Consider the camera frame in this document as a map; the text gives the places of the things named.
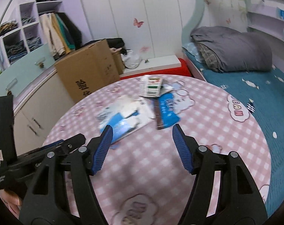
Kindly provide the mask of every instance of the human hand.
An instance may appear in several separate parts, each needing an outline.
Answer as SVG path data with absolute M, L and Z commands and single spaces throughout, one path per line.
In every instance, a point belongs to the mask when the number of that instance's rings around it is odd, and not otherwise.
M 2 200 L 9 206 L 10 210 L 15 213 L 15 216 L 18 217 L 20 209 L 18 206 L 22 205 L 21 198 L 11 190 L 1 190 Z

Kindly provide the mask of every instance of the white plastic bag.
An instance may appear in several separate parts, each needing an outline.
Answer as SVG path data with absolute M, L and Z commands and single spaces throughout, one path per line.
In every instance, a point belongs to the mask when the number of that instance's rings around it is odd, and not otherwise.
M 142 62 L 142 57 L 135 54 L 132 50 L 127 51 L 127 55 L 121 54 L 124 65 L 129 69 L 135 69 Z

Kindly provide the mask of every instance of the cabinet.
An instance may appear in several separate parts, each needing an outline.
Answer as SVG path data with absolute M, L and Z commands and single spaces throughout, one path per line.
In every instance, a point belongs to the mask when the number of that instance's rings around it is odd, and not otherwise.
M 43 13 L 63 12 L 82 33 L 82 43 L 92 40 L 80 0 L 37 1 L 23 0 L 13 11 L 10 19 L 16 20 L 18 27 L 0 37 L 0 96 L 12 92 L 18 96 L 33 80 L 54 64 L 48 48 L 39 16 Z M 22 18 L 33 17 L 29 24 L 22 23 Z M 39 37 L 43 46 L 30 48 L 29 39 Z M 15 61 L 8 58 L 5 46 L 23 42 L 25 56 Z
M 22 111 L 15 116 L 14 137 L 17 155 L 39 148 L 45 141 L 39 129 L 28 121 Z
M 17 155 L 43 145 L 56 122 L 74 105 L 55 73 L 25 103 L 15 116 Z

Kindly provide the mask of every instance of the cardboard box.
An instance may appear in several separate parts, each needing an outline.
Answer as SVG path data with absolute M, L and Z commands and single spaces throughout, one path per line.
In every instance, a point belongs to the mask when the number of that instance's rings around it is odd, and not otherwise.
M 67 55 L 55 63 L 55 68 L 76 103 L 102 87 L 120 80 L 106 40 Z
M 116 52 L 113 54 L 113 59 L 115 61 L 115 65 L 117 67 L 118 73 L 123 74 L 123 71 L 125 69 L 124 63 L 122 61 L 120 52 Z

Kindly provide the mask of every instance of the blue bedsheet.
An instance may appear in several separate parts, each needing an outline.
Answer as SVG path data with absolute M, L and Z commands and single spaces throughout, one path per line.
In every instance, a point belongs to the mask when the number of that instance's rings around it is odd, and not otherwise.
M 268 73 L 216 73 L 185 53 L 209 83 L 241 101 L 260 125 L 271 155 L 271 181 L 265 203 L 271 216 L 284 200 L 284 73 L 274 66 Z

